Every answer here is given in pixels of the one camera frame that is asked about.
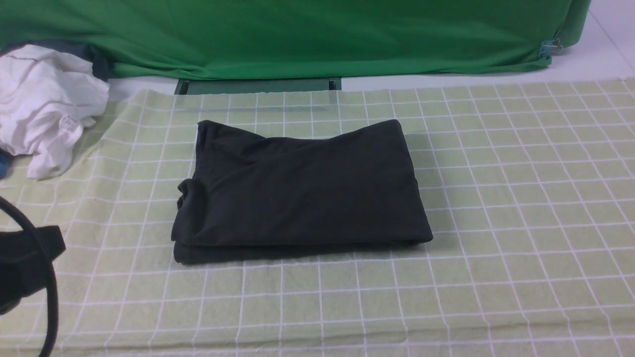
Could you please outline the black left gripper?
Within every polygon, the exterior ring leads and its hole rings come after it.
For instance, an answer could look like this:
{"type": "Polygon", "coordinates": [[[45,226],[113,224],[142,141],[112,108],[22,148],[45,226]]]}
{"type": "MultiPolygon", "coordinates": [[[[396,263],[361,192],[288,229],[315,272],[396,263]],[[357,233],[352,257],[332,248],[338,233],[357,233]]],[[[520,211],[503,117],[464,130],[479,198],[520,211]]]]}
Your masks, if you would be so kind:
{"type": "Polygon", "coordinates": [[[0,235],[0,313],[47,287],[48,273],[39,246],[25,231],[0,235]]]}

